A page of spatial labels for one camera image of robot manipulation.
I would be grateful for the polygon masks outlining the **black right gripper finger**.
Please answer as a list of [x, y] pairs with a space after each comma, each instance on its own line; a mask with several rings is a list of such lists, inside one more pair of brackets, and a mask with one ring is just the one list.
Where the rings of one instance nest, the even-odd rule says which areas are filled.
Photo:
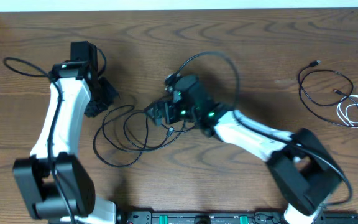
[[144, 110], [148, 118], [150, 118], [156, 126], [162, 124], [163, 112], [158, 107], [146, 108]]
[[157, 100], [149, 104], [144, 111], [146, 113], [154, 113], [156, 111], [164, 110], [166, 101], [165, 100]]

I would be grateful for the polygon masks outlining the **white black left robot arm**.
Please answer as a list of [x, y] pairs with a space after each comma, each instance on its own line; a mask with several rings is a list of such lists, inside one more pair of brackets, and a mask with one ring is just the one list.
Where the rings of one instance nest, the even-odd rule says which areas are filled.
[[50, 103], [40, 136], [25, 159], [12, 168], [29, 215], [50, 223], [116, 223], [114, 202], [95, 193], [78, 159], [83, 118], [93, 118], [118, 95], [98, 67], [101, 50], [87, 41], [73, 42], [70, 59], [45, 74]]

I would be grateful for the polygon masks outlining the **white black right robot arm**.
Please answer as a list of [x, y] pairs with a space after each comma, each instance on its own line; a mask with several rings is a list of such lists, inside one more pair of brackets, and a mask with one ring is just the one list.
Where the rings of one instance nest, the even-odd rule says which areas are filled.
[[166, 98], [144, 112], [157, 126], [186, 121], [204, 135], [244, 149], [263, 161], [288, 207], [285, 223], [313, 223], [323, 203], [345, 180], [338, 164], [308, 129], [296, 133], [270, 128], [233, 107], [214, 101], [197, 75], [169, 75]]

